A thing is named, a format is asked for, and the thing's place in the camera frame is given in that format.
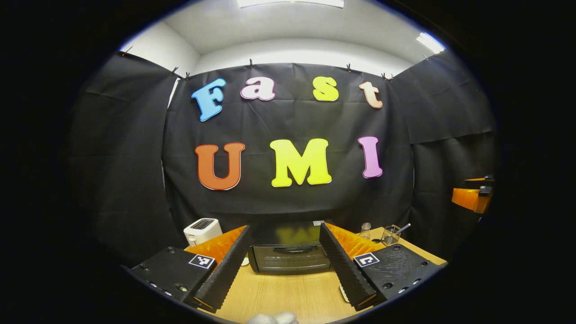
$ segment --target glass bottle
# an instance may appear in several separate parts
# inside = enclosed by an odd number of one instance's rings
[[[370,239],[370,223],[362,224],[362,232],[360,232],[360,237],[363,237],[367,240]]]

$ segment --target metal utensil holder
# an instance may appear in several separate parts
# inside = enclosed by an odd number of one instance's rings
[[[400,234],[397,233],[400,227],[396,225],[386,226],[384,232],[382,233],[382,242],[386,245],[392,245],[400,240]]]

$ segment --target letter i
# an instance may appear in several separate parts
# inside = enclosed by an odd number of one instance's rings
[[[364,136],[358,139],[358,143],[362,145],[364,150],[364,161],[366,169],[362,174],[364,178],[376,178],[382,175],[383,171],[378,165],[378,154],[376,152],[376,143],[378,138],[374,136]]]

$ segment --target white wall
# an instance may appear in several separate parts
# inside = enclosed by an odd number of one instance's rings
[[[174,29],[163,21],[145,29],[122,46],[126,51],[148,61],[154,62],[168,70],[176,66],[176,74],[185,77],[186,72],[192,73],[200,54],[188,44]]]
[[[309,63],[346,67],[379,76],[398,75],[414,65],[373,48],[324,39],[274,39],[246,43],[202,55],[191,75],[258,63]]]

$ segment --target letter f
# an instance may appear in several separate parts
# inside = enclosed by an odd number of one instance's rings
[[[198,101],[198,106],[200,107],[200,112],[202,113],[200,115],[201,122],[207,121],[222,111],[222,106],[214,104],[214,100],[220,102],[224,99],[224,94],[218,87],[225,85],[226,81],[224,81],[223,78],[219,78],[196,90],[192,94],[192,98],[195,98],[196,101]]]

